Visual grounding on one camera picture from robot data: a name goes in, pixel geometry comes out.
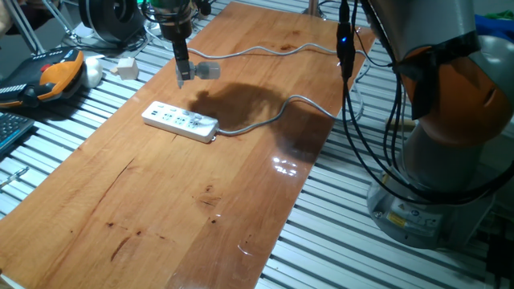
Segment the screwdriver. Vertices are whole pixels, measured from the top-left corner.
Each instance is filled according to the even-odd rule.
[[[11,174],[5,181],[0,183],[0,189],[5,187],[6,185],[9,185],[12,181],[18,179],[19,177],[21,177],[28,170],[29,170],[29,167],[25,167],[24,169],[20,169],[18,172]]]

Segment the end effector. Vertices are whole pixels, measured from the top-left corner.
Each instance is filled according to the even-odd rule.
[[[218,79],[220,67],[218,63],[199,63],[195,66],[190,62],[186,39],[191,36],[191,1],[190,0],[150,0],[155,10],[155,20],[161,26],[162,36],[173,44],[173,52],[177,61],[177,81],[181,88],[186,80],[195,76],[200,79]],[[208,0],[194,0],[199,14],[210,13]]]

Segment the gray cable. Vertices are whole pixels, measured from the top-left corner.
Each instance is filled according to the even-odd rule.
[[[201,57],[206,58],[206,59],[227,59],[227,58],[230,58],[230,57],[240,56],[240,55],[246,54],[246,53],[248,53],[250,51],[254,51],[254,50],[258,50],[258,49],[266,51],[266,52],[269,52],[269,53],[272,53],[274,55],[278,55],[278,56],[288,56],[288,55],[293,55],[293,54],[295,54],[298,51],[301,51],[305,47],[316,47],[316,48],[321,49],[322,51],[326,51],[326,52],[328,52],[330,54],[336,54],[335,51],[331,51],[330,49],[322,47],[321,45],[318,45],[318,44],[315,44],[315,43],[306,43],[306,44],[296,48],[295,50],[288,51],[288,52],[277,52],[277,51],[273,51],[273,50],[267,49],[266,47],[252,47],[252,48],[246,49],[245,51],[241,51],[241,52],[234,53],[234,54],[229,54],[229,55],[221,55],[221,56],[206,55],[206,54],[201,53],[200,51],[198,51],[198,50],[196,50],[194,48],[188,48],[187,50],[189,50],[190,52],[193,52],[194,54],[200,55]]]
[[[275,117],[271,118],[270,120],[265,120],[265,121],[259,122],[257,124],[252,124],[252,125],[249,125],[249,126],[247,126],[245,128],[241,128],[239,130],[232,131],[232,132],[229,132],[229,131],[226,131],[226,130],[223,130],[223,129],[219,129],[218,133],[223,134],[225,136],[237,136],[239,134],[242,134],[242,133],[245,133],[245,132],[249,132],[249,131],[251,131],[254,128],[258,128],[260,126],[263,126],[263,125],[266,125],[266,124],[270,124],[270,123],[274,122],[275,120],[278,120],[282,116],[282,114],[284,113],[284,110],[286,109],[288,104],[291,102],[291,100],[294,100],[294,99],[302,100],[305,103],[312,105],[314,108],[318,109],[320,112],[323,112],[326,116],[330,117],[331,119],[333,119],[335,121],[342,121],[342,120],[338,119],[337,117],[331,115],[330,112],[327,112],[319,104],[317,104],[314,101],[308,99],[307,97],[294,95],[294,96],[289,96],[289,98],[286,101],[284,101],[284,104],[282,104],[282,108],[280,109],[279,113]]]
[[[173,48],[170,48],[170,47],[167,47],[165,45],[165,41],[160,39],[158,36],[156,36],[154,33],[152,33],[150,31],[150,29],[145,25],[145,31],[146,33],[148,33],[150,36],[152,36],[153,38],[155,38],[157,41],[159,41],[161,43],[161,45],[168,51],[173,51]],[[293,55],[295,53],[297,53],[298,51],[301,51],[302,49],[304,49],[305,47],[316,47],[318,49],[321,49],[322,51],[325,51],[325,52],[328,52],[330,54],[337,54],[337,51],[332,51],[328,48],[325,48],[325,47],[322,47],[321,45],[319,44],[315,44],[315,43],[306,43],[298,48],[296,48],[295,50],[293,51],[289,51],[289,52],[277,52],[277,51],[273,51],[273,50],[270,50],[270,49],[267,49],[266,47],[252,47],[252,48],[248,48],[246,49],[245,51],[241,51],[241,52],[237,52],[237,53],[234,53],[234,54],[229,54],[229,55],[220,55],[220,56],[214,56],[214,55],[207,55],[201,51],[198,51],[194,48],[187,48],[188,51],[190,52],[193,52],[194,54],[196,55],[200,55],[201,57],[205,58],[205,59],[227,59],[227,58],[230,58],[230,57],[235,57],[235,56],[240,56],[240,55],[244,55],[250,51],[253,51],[253,50],[263,50],[263,51],[266,51],[266,52],[269,52],[269,53],[272,53],[274,55],[278,55],[278,56],[288,56],[288,55]],[[369,59],[369,56],[364,52],[364,51],[355,51],[356,53],[358,54],[361,54],[363,55],[364,57],[366,57],[368,59],[368,61],[371,61]]]

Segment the wood grain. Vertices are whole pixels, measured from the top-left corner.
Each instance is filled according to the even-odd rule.
[[[233,2],[190,47],[210,55],[256,45],[334,49],[336,28]],[[361,35],[368,51],[374,37]],[[231,130],[301,94],[337,114],[337,63],[315,50],[255,52],[220,61],[221,79],[179,90],[171,61],[0,221],[0,269],[27,289],[252,288],[332,121],[294,103],[274,124],[203,144],[146,126],[141,113],[159,100]]]

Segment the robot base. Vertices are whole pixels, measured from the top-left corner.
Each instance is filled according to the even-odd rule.
[[[384,183],[402,196],[416,198],[388,176]],[[462,248],[494,201],[492,195],[464,206],[415,205],[392,196],[378,184],[369,188],[367,200],[371,218],[384,233],[402,244],[422,249]]]

